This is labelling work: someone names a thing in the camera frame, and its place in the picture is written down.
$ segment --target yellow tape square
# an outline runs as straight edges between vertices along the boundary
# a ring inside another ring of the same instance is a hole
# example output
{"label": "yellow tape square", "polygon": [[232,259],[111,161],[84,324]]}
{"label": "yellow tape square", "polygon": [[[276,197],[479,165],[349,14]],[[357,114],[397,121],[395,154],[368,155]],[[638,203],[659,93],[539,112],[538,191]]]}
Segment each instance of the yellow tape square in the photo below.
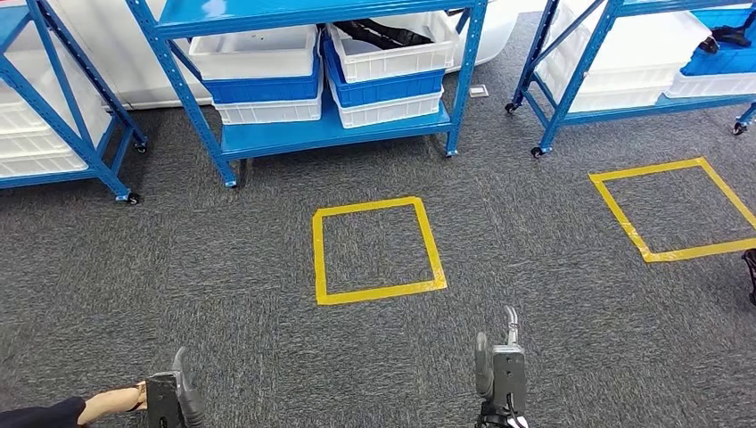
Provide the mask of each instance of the yellow tape square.
{"label": "yellow tape square", "polygon": [[696,257],[710,256],[712,254],[720,254],[723,252],[731,251],[745,251],[750,248],[756,247],[756,238],[742,239],[739,241],[731,241],[728,243],[713,243],[711,245],[702,245],[700,247],[685,248],[683,250],[665,251],[665,252],[652,252],[643,238],[638,234],[637,230],[630,224],[628,217],[622,212],[620,205],[614,200],[612,194],[609,193],[609,189],[604,184],[605,181],[616,180],[620,178],[629,178],[643,176],[646,174],[654,174],[657,172],[673,171],[675,169],[694,168],[700,167],[706,171],[706,174],[711,178],[714,184],[717,185],[719,190],[725,194],[725,196],[735,205],[738,211],[745,217],[748,223],[756,229],[756,218],[743,204],[740,198],[737,197],[735,192],[730,189],[730,186],[722,180],[722,177],[717,174],[714,168],[709,165],[709,162],[704,158],[695,158],[691,160],[679,160],[677,162],[662,163],[659,165],[650,165],[647,167],[624,169],[621,171],[604,172],[602,174],[588,174],[593,184],[598,189],[598,192],[604,197],[606,205],[609,206],[609,210],[612,211],[614,217],[620,222],[620,225],[628,234],[630,240],[640,250],[643,260],[646,262],[653,261],[674,261],[693,259]]}
{"label": "yellow tape square", "polygon": [[[336,292],[329,294],[325,287],[323,218],[338,216],[340,214],[349,214],[351,212],[381,210],[405,205],[412,205],[415,207],[415,214],[417,215],[417,222],[420,225],[420,232],[423,235],[425,250],[428,251],[428,259],[431,262],[433,279],[431,281],[422,281],[420,283],[392,285],[358,290],[355,292]],[[388,199],[385,201],[363,202],[342,205],[340,207],[321,208],[317,210],[312,217],[312,240],[313,249],[315,251],[315,296],[318,305],[339,305],[342,303],[352,303],[362,300],[385,299],[387,297],[404,296],[407,294],[447,288],[447,279],[444,276],[444,269],[441,267],[439,251],[436,249],[436,242],[433,241],[431,224],[428,222],[428,215],[425,213],[425,207],[420,198],[409,196],[406,198]]]}

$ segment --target shelf caster wheel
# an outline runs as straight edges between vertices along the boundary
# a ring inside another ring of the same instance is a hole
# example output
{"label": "shelf caster wheel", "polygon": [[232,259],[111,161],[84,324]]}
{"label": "shelf caster wheel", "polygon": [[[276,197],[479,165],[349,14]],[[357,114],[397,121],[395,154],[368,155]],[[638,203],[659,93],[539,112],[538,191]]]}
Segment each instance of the shelf caster wheel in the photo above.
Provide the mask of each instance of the shelf caster wheel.
{"label": "shelf caster wheel", "polygon": [[739,136],[743,132],[747,131],[748,127],[740,122],[736,122],[735,126],[733,127],[733,136]]}
{"label": "shelf caster wheel", "polygon": [[541,156],[543,156],[544,154],[546,154],[546,152],[544,152],[543,150],[541,150],[540,147],[533,147],[532,149],[530,149],[530,155],[533,156],[533,159],[538,159]]}
{"label": "shelf caster wheel", "polygon": [[132,192],[128,194],[128,197],[124,202],[129,205],[137,205],[141,201],[142,201],[142,196],[140,196],[139,193]]}

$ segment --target white plastic bin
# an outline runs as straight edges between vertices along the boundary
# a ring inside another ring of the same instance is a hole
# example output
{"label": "white plastic bin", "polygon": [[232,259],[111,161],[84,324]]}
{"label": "white plastic bin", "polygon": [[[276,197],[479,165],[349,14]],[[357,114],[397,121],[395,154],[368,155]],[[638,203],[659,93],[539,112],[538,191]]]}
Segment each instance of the white plastic bin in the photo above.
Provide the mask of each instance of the white plastic bin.
{"label": "white plastic bin", "polygon": [[328,84],[331,87],[331,95],[336,102],[336,107],[339,109],[341,124],[347,129],[437,113],[439,112],[439,101],[444,93],[442,87],[440,92],[435,94],[410,96],[397,100],[342,108],[339,104],[339,96],[336,94],[336,89],[330,79]]}
{"label": "white plastic bin", "polygon": [[669,98],[756,94],[756,73],[711,76],[684,76],[678,73],[672,87],[664,94]]}
{"label": "white plastic bin", "polygon": [[[562,0],[546,36],[549,45],[592,3],[592,0]],[[560,44],[563,53],[577,64],[601,18],[603,6],[591,13]],[[617,19],[596,55],[591,71],[688,63],[695,48],[711,34],[690,12],[666,12]]]}
{"label": "white plastic bin", "polygon": [[195,37],[189,57],[207,80],[308,76],[316,40],[315,25]]}
{"label": "white plastic bin", "polygon": [[347,83],[445,69],[454,65],[459,35],[444,12],[386,16],[374,18],[374,21],[388,27],[410,29],[434,43],[382,51],[367,42],[352,40],[333,24],[327,24]]}
{"label": "white plastic bin", "polygon": [[[587,6],[585,0],[560,2],[546,37],[546,45],[553,43]],[[550,72],[557,87],[567,86],[596,27],[600,9],[594,11],[538,65],[539,74]],[[671,85],[680,68],[690,62],[695,48],[710,34],[711,31],[690,12],[619,18],[599,49],[580,91]],[[559,94],[559,101],[563,89],[552,91],[555,96]]]}
{"label": "white plastic bin", "polygon": [[86,163],[70,150],[0,158],[0,177],[35,176],[86,169]]}
{"label": "white plastic bin", "polygon": [[[95,92],[84,72],[66,56],[61,55],[61,58],[71,89],[87,125],[91,126],[90,122],[96,124],[109,118],[110,115],[102,108],[100,95]],[[41,68],[35,68],[34,63],[39,63]],[[17,68],[25,69],[25,74],[27,74],[25,77],[29,83],[78,134],[73,115],[55,73],[49,68],[49,63],[47,66],[42,66],[42,64],[44,63],[28,55],[18,63]],[[45,120],[14,89],[0,80],[0,134],[34,130],[46,125]]]}
{"label": "white plastic bin", "polygon": [[[548,70],[548,67],[540,68],[537,73],[549,90],[553,91],[554,89],[552,88],[556,86],[560,87],[563,91],[564,87],[555,83],[554,74],[549,73]],[[642,88],[607,89],[595,92],[580,90],[572,101],[570,112],[627,109],[654,105],[659,100],[659,96],[669,87],[670,85],[666,84]],[[559,102],[558,100],[562,98],[563,93],[553,95],[557,102]]]}
{"label": "white plastic bin", "polygon": [[224,125],[250,123],[301,122],[320,120],[323,80],[317,98],[295,101],[266,101],[260,103],[213,104]]}
{"label": "white plastic bin", "polygon": [[[111,115],[99,106],[91,107],[93,111],[84,111],[87,131],[92,137],[92,143],[97,147],[103,139],[105,131],[111,123]],[[28,128],[21,132],[0,134],[0,163],[8,158],[37,155],[45,152],[71,152],[65,142],[52,128],[43,124],[37,128]]]}

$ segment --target stacked bins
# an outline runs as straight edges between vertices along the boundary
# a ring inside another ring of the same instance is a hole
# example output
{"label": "stacked bins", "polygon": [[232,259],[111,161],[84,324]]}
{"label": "stacked bins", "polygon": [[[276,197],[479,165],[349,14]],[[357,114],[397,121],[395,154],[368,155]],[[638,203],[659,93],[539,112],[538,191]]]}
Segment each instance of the stacked bins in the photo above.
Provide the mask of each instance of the stacked bins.
{"label": "stacked bins", "polygon": [[[550,45],[587,8],[586,0],[562,0],[546,36]],[[536,68],[555,101],[562,100],[603,7],[591,13]],[[588,70],[570,112],[656,104],[695,48],[711,34],[690,12],[619,18]]]}
{"label": "stacked bins", "polygon": [[195,37],[189,56],[224,125],[319,120],[315,25]]}
{"label": "stacked bins", "polygon": [[[741,27],[756,8],[696,11],[694,15],[710,29]],[[693,59],[675,77],[666,92],[670,98],[756,94],[756,23],[745,29],[749,46],[719,43],[716,53],[697,49]]]}
{"label": "stacked bins", "polygon": [[447,15],[412,13],[374,21],[412,30],[433,43],[381,50],[327,24],[324,59],[341,124],[357,128],[437,113],[444,70],[454,64],[459,42]]}
{"label": "stacked bins", "polygon": [[[111,115],[103,109],[102,100],[86,74],[67,53],[58,54],[87,132],[94,147],[97,147],[111,123]],[[78,134],[73,115],[45,52],[20,52],[9,55],[9,59]],[[86,168],[86,163],[68,143],[14,89],[0,80],[0,177],[62,173]]]}

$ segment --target black strap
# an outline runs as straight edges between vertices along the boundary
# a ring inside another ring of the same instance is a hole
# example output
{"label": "black strap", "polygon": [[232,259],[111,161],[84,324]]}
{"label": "black strap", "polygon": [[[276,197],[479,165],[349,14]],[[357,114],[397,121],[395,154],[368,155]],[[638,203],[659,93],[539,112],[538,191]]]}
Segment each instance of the black strap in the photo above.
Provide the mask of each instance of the black strap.
{"label": "black strap", "polygon": [[408,29],[394,29],[373,20],[339,21],[333,25],[354,40],[367,42],[382,50],[433,43],[428,37]]}

